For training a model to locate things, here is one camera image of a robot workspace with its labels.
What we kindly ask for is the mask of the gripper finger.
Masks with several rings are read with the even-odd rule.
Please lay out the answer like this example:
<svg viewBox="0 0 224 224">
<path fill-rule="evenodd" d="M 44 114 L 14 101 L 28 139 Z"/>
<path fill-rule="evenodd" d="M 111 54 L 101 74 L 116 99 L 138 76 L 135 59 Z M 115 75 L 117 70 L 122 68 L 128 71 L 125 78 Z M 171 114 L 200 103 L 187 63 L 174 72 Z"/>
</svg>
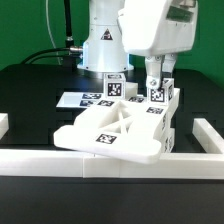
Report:
<svg viewBox="0 0 224 224">
<path fill-rule="evenodd" d="M 165 78 L 171 78 L 177 61 L 177 54 L 166 54 L 162 66 L 162 74 Z"/>
<path fill-rule="evenodd" d="M 147 88 L 159 89 L 161 87 L 163 62 L 163 55 L 150 56 L 145 58 Z"/>
</svg>

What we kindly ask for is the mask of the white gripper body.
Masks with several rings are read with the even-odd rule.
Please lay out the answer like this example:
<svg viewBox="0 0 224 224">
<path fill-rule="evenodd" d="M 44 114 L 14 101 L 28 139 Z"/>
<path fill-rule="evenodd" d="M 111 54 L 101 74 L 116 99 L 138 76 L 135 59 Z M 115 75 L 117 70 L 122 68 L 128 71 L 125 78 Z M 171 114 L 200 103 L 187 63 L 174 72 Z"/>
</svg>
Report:
<svg viewBox="0 0 224 224">
<path fill-rule="evenodd" d="M 156 56 L 192 49 L 197 0 L 125 0 L 118 11 L 124 50 Z"/>
</svg>

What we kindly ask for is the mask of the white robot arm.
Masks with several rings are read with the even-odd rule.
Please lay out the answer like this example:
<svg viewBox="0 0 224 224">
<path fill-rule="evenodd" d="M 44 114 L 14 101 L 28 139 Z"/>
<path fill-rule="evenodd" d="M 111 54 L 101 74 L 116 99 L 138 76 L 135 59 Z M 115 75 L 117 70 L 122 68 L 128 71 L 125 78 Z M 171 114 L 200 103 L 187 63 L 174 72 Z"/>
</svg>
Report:
<svg viewBox="0 0 224 224">
<path fill-rule="evenodd" d="M 131 55 L 145 58 L 146 86 L 158 89 L 176 54 L 192 49 L 197 0 L 89 0 L 89 36 L 78 66 L 93 72 L 131 70 Z"/>
</svg>

